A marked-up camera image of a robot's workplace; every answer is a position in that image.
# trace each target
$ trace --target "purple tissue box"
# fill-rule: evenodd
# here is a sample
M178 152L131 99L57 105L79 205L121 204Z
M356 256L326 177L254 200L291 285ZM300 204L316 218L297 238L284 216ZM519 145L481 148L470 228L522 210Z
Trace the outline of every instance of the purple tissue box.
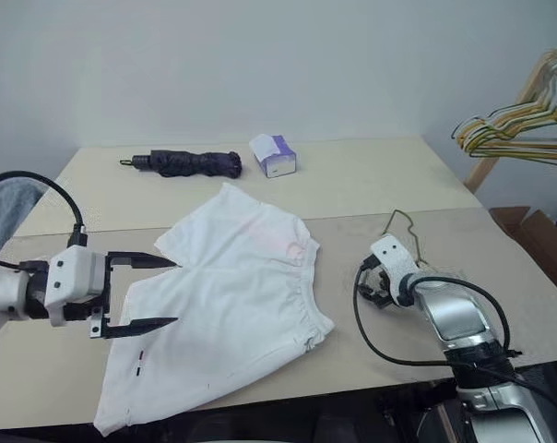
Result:
M250 148L268 178L297 171L297 154L283 136L260 134L250 141Z

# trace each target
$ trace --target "tabletop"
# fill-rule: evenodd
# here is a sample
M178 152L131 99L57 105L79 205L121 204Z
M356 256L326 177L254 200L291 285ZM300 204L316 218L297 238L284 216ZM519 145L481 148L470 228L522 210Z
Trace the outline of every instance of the tabletop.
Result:
M439 270L459 273L492 293L504 307L513 347L524 355L515 365L557 360L557 288L486 210L463 208L412 212L423 254ZM306 220L320 244L314 295L335 329L308 354L252 385L204 405L213 408L351 389L391 386L450 376L445 368L392 365L366 347L357 331L351 291L360 262L383 231L388 215ZM407 224L392 233L412 249ZM97 251L157 253L165 230L92 233ZM0 258L48 258L65 248L67 235L15 237ZM113 274L113 316L132 281L157 271L118 268ZM498 320L489 305L492 323ZM434 333L417 309L378 310L361 300L368 333L384 352L400 358L442 356ZM90 340L87 322L52 328L47 321L9 322L0 332L0 428L88 423L94 418L110 343Z
M212 198L226 177L163 178L119 164L151 149L194 153L236 151L242 176L231 181L249 195L298 215L323 219L403 210L480 208L420 138L290 142L298 171L268 179L247 142L227 145L87 148L79 150L57 183L74 198L89 232L167 228ZM16 236L68 233L69 207L48 191Z

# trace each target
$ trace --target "white shorts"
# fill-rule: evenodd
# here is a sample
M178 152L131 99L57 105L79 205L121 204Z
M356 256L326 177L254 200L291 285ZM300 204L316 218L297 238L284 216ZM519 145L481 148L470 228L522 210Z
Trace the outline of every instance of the white shorts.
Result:
M319 244L303 221L235 186L224 184L156 247L182 267L133 284L121 323L179 319L113 341L94 420L104 436L253 383L334 328L314 302Z

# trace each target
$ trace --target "gray cloth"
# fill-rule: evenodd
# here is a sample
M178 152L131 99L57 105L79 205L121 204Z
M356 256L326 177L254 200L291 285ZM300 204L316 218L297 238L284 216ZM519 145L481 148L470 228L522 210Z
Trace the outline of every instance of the gray cloth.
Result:
M44 186L26 178L0 183L0 250L29 215L44 192Z

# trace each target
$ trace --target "black cable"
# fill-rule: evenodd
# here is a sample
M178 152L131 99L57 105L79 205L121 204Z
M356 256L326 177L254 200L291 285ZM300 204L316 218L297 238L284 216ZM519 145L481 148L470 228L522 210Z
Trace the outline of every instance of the black cable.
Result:
M44 185L47 185L51 189L53 189L57 194L59 194L69 205L71 208L74 218L76 219L76 223L74 224L74 229L67 241L67 246L70 247L71 245L81 245L85 246L88 242L88 236L84 232L84 219L82 218L82 213L79 210L74 199L71 198L67 191L60 187L56 182L53 180L44 177L40 174L30 173L28 171L9 171L7 173L0 174L0 182L11 178L29 178L31 180L36 180L37 182L41 182Z
M84 220L82 218L82 213L80 212L79 207L77 206L74 199L72 199L70 197L70 195L67 194L67 191L65 191L65 189L60 187L53 180L50 180L49 178L44 177L40 174L30 173L28 171L9 171L7 173L1 173L0 174L0 182L3 182L3 181L8 180L10 178L30 178L32 180L36 180L37 182L41 182L41 183L47 185L48 187L53 189L57 194L59 194L61 197L63 197L64 200L67 202L67 204L71 208L72 212L74 213L74 218L76 219L76 225L75 226L78 227L78 228L81 228L82 226L84 226Z
M361 322L361 315L359 314L359 301L358 301L358 292L357 287L359 282L361 281L361 275L365 271L363 268L359 268L358 272L356 273L356 278L354 279L354 291L352 295L352 306L354 307L354 317L356 319L356 324L359 327L359 331L361 332L362 338L364 342L367 343L367 346L371 348L371 350L379 355L384 360L395 363L396 365L403 365L403 366L450 366L449 362L446 360L424 360L421 362L417 362L414 360L401 360L399 358L390 357L389 355L382 353L379 351L369 339L364 327L362 326Z
M364 342L367 344L367 346L369 346L371 351L373 351L374 353L379 355L381 358L383 358L387 362L394 363L396 365L403 365L403 366L448 366L448 367L451 367L451 368L453 368L453 367L468 368L472 371L480 372L482 374L486 374L488 376L495 377L498 380L502 380L503 382L511 382L511 383L514 383L514 384L516 384L518 386L521 386L525 389L528 389L528 390L536 393L537 395L539 395L540 397L542 397L543 399L545 399L549 403L551 403L555 407L555 409L557 409L557 400L555 400L549 393L545 392L543 389L537 388L536 386L534 386L534 385L532 385L532 384L530 384L530 383L528 383L524 380L520 380L519 378L516 378L516 377L507 376L505 374L502 374L502 373L499 373L499 372L496 372L496 371L492 371L492 370L486 369L484 367L479 367L475 364L470 364L470 363L467 363L467 362L449 362L449 361L446 361L446 360L423 360L423 361L401 360L399 358L391 357L391 356L379 351L375 347L375 345L371 342L371 339L369 339L369 337L367 336L367 333L364 330L364 326L362 325L361 316L359 314L357 287L359 286L359 283L361 281L361 275L365 270L366 270L366 268L361 266L356 273L356 277L354 279L354 288L353 288L353 291L352 291L352 306L354 308L354 318L355 318L356 324L359 328L359 332L361 333L361 336L364 339ZM412 283L409 288L413 289L414 287L415 287L415 284Z
M416 286L418 286L420 283L422 283L424 281L442 281L442 282L445 282L445 283L457 284L459 286L463 286L465 288L468 288L471 291L475 291L476 293L483 296L488 302L490 302L492 304L493 308L498 313L498 317L500 318L500 321L502 322L502 330L504 332L504 345L503 345L503 347L504 347L505 351L508 351L508 349L510 348L510 326L508 325L508 318L506 318L506 314L504 313L504 310L502 309L502 307L500 306L498 301L495 298L493 298L493 296L490 293L488 293L484 289L480 288L477 284L473 284L473 283L470 283L468 281L464 281L464 280L460 280L460 279L454 279L452 277L443 277L443 276L419 277L418 279L414 280L409 285L408 293L413 293Z
M13 263L8 263L7 261L2 261L0 260L0 266L2 268L8 268L8 269L14 269L14 270L19 270L18 265L15 265Z

